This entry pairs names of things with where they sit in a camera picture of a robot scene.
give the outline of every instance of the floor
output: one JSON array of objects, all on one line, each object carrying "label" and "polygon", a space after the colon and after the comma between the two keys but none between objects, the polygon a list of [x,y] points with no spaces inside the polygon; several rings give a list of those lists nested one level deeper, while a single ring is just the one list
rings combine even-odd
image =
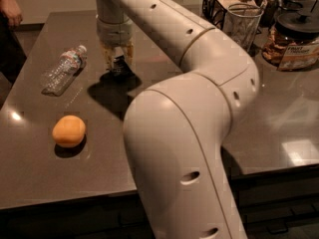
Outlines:
[{"label": "floor", "polygon": [[[36,31],[18,31],[16,35],[28,56],[40,30]],[[0,109],[10,92],[11,86],[8,81],[0,74]],[[270,233],[253,233],[248,235],[249,239],[318,239],[319,224],[305,225],[302,227],[289,228],[288,232],[272,235]]]}]

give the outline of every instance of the person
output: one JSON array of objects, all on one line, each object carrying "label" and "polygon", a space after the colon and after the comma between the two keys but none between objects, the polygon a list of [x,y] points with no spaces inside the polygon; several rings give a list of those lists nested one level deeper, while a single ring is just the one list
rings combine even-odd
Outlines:
[{"label": "person", "polygon": [[14,84],[26,61],[26,55],[14,34],[23,17],[16,0],[0,0],[0,12],[0,72]]}]

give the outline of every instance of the black jar lid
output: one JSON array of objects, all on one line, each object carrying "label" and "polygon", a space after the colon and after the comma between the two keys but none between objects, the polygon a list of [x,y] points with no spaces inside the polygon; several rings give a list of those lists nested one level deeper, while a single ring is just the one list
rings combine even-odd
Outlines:
[{"label": "black jar lid", "polygon": [[294,39],[312,40],[319,36],[319,17],[305,9],[287,12],[278,16],[275,28]]}]

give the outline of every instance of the black pants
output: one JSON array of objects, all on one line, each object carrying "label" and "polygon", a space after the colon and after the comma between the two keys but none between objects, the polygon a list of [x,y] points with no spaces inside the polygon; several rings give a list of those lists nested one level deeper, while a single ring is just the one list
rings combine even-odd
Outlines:
[{"label": "black pants", "polygon": [[7,19],[0,14],[0,72],[14,83],[26,61],[26,55],[15,34],[9,30]]}]

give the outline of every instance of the jar label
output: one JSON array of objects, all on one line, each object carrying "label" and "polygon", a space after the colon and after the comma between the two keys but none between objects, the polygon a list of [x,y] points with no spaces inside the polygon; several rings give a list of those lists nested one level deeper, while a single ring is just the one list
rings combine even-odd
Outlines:
[{"label": "jar label", "polygon": [[288,45],[278,70],[291,71],[312,66],[317,62],[318,54],[319,44]]}]

